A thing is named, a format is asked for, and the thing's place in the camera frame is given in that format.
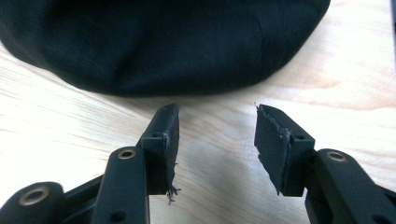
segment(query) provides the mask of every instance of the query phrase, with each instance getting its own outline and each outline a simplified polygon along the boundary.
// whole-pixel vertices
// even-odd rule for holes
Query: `black fabric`
[[[87,91],[202,94],[286,64],[330,0],[0,1],[10,53]]]

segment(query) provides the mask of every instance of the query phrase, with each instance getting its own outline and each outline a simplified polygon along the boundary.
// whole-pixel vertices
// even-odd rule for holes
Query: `black plastic part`
[[[66,192],[64,195],[66,198],[66,207],[63,224],[90,223],[102,179],[102,175],[98,176]]]
[[[332,209],[332,223],[396,223],[396,208],[384,191],[346,153],[322,149],[313,169]]]
[[[257,114],[254,144],[277,192],[303,196],[304,163],[315,152],[315,139],[279,109],[260,105]]]
[[[0,223],[61,223],[64,191],[53,182],[35,183],[16,192],[0,210]]]
[[[145,150],[149,195],[173,195],[176,191],[172,182],[178,151],[178,110],[178,104],[157,110],[136,145]]]
[[[149,223],[145,154],[140,147],[111,153],[102,180],[92,222]]]

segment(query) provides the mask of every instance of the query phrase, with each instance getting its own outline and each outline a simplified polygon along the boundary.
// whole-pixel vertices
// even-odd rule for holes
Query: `wooden table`
[[[333,0],[293,60],[250,88],[119,98],[71,87],[0,47],[0,204],[54,181],[70,190],[134,146],[157,108],[181,103],[177,201],[150,197],[151,223],[307,223],[304,198],[276,195],[253,146],[255,105],[288,113],[396,190],[396,75],[389,1]]]

